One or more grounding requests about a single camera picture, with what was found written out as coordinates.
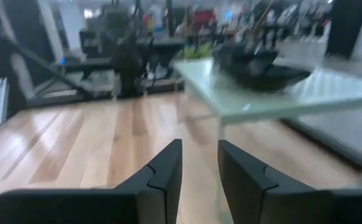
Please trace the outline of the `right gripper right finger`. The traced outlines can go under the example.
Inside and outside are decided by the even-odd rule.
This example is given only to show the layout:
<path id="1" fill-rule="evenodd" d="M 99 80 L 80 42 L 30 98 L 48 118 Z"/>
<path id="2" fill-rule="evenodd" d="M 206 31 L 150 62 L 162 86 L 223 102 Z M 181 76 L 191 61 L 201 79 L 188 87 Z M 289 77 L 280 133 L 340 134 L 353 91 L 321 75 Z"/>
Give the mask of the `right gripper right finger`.
<path id="1" fill-rule="evenodd" d="M 235 224 L 328 224 L 328 192 L 317 191 L 228 141 L 220 140 L 217 163 Z"/>

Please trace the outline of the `green plant in white pot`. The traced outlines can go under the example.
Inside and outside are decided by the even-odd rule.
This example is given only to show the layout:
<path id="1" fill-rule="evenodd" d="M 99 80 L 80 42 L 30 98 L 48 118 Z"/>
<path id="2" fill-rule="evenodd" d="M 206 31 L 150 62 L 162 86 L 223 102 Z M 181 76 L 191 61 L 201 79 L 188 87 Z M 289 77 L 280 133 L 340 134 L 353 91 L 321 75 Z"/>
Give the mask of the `green plant in white pot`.
<path id="1" fill-rule="evenodd" d="M 187 45 L 176 56 L 178 60 L 194 60 L 212 57 L 213 46 L 210 43 Z"/>

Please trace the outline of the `pale green perforated metal shelf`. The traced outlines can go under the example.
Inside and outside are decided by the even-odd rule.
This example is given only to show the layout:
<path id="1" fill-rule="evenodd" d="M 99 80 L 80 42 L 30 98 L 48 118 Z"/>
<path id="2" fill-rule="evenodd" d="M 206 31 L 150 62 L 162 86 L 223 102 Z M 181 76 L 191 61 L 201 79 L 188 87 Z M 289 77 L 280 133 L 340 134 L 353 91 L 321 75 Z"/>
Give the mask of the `pale green perforated metal shelf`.
<path id="1" fill-rule="evenodd" d="M 362 108 L 362 80 L 320 68 L 280 93 L 257 93 L 237 86 L 211 58 L 175 62 L 173 67 L 218 116 L 219 139 L 232 124 Z"/>

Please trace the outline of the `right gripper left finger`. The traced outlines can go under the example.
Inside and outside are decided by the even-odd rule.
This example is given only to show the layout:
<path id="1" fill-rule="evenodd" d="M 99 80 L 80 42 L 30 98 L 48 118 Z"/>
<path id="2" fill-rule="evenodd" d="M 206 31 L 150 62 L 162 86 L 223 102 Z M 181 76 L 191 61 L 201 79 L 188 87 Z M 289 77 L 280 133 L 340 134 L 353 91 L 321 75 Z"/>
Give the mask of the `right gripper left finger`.
<path id="1" fill-rule="evenodd" d="M 183 144 L 175 139 L 115 187 L 115 224 L 176 224 L 183 176 Z"/>

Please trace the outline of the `black glossy wavy plate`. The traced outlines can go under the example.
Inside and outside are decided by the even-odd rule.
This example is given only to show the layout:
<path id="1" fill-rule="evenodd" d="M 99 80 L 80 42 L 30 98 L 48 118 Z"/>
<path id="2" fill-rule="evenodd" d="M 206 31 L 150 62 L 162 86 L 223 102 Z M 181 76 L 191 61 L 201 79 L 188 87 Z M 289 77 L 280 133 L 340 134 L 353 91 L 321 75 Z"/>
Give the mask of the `black glossy wavy plate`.
<path id="1" fill-rule="evenodd" d="M 248 65 L 235 75 L 238 83 L 246 88 L 261 92 L 275 92 L 292 86 L 312 74 L 309 70 L 283 65 Z"/>
<path id="2" fill-rule="evenodd" d="M 228 42 L 214 51 L 214 58 L 223 70 L 244 78 L 263 75 L 272 66 L 278 54 L 277 49 Z"/>

